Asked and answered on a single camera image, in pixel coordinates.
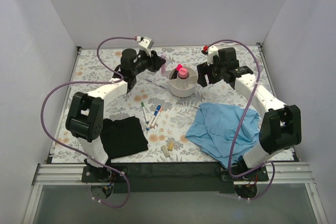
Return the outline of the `white round divided organizer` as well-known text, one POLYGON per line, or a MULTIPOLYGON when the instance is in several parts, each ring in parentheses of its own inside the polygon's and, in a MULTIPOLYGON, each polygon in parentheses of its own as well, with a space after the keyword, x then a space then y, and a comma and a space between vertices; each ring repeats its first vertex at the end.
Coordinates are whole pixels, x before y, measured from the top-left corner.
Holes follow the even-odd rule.
POLYGON ((170 92, 179 98, 186 98, 195 93, 197 88, 198 73, 189 67, 185 67, 188 72, 188 77, 186 79, 181 79, 177 76, 172 79, 175 70, 171 70, 169 73, 168 86, 170 92))

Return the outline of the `pink black highlighter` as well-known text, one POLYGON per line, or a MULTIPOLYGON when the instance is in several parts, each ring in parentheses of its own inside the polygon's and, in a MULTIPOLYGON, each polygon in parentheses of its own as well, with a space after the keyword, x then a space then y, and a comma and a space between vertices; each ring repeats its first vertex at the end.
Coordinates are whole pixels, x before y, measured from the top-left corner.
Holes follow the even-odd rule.
POLYGON ((172 79, 176 79, 177 78, 177 75, 178 75, 178 72, 179 70, 182 68, 183 66, 181 64, 178 64, 177 67, 173 70, 173 74, 172 76, 170 77, 170 80, 172 79))

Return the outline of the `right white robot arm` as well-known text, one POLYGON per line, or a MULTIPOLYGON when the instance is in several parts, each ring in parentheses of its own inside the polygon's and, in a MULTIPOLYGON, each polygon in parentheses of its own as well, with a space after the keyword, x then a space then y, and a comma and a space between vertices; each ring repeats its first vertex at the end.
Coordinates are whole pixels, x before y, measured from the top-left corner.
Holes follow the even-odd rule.
POLYGON ((301 143, 300 109, 278 100, 259 83, 259 75, 248 66, 240 66, 233 47, 205 46, 202 53, 207 61, 197 66, 197 83, 206 87, 225 81, 248 100, 247 105, 253 106, 262 119, 256 145, 239 158, 235 169, 228 169, 232 178, 251 180, 274 155, 301 143))

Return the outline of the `orange capped marker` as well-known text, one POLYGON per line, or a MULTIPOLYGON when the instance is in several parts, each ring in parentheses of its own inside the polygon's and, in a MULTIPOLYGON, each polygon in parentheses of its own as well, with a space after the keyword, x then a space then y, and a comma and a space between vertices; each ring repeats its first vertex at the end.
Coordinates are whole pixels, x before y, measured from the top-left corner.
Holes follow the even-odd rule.
POLYGON ((156 115, 154 121, 153 121, 152 124, 151 124, 151 128, 155 128, 155 125, 156 125, 156 123, 157 123, 157 121, 158 121, 158 118, 159 118, 159 116, 160 116, 162 110, 163 110, 163 107, 161 107, 161 108, 159 109, 159 111, 158 111, 158 113, 157 113, 157 115, 156 115))

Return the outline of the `light pink highlighter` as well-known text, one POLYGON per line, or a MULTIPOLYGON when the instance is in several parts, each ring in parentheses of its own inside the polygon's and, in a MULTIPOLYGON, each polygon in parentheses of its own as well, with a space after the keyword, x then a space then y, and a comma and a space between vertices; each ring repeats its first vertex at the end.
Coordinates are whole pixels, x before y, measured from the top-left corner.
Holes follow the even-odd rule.
POLYGON ((161 58, 165 60, 165 63, 161 66, 161 76, 165 76, 165 73, 166 73, 166 54, 162 54, 161 58))

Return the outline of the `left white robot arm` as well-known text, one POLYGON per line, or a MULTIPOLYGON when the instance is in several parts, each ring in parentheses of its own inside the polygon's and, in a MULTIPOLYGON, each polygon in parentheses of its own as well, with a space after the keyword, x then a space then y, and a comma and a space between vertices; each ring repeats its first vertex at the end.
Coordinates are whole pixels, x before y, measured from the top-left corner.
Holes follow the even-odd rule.
POLYGON ((128 48, 122 51, 120 64, 112 70, 109 83, 88 93, 76 92, 73 95, 66 129, 81 144, 87 154, 85 164, 90 174, 100 182, 111 178, 112 170, 107 166, 111 159, 101 140, 101 133, 107 129, 104 112, 107 106, 118 97, 127 94, 136 84, 136 76, 146 70, 157 72, 166 63, 157 52, 149 49, 136 51, 128 48))

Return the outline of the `blue capped marker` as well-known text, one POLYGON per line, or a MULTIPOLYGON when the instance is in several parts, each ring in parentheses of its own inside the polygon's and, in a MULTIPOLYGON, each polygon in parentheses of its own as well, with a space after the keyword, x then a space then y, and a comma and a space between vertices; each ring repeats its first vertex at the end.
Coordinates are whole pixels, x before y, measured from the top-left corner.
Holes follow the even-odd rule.
POLYGON ((146 130, 147 130, 147 131, 148 131, 148 130, 151 128, 151 126, 153 125, 154 119, 156 118, 156 116, 157 116, 157 114, 158 114, 160 108, 161 108, 160 105, 158 105, 158 106, 156 107, 156 110, 154 111, 154 114, 153 114, 153 116, 151 117, 151 119, 149 120, 149 123, 148 123, 148 125, 147 125, 147 127, 146 127, 146 130))

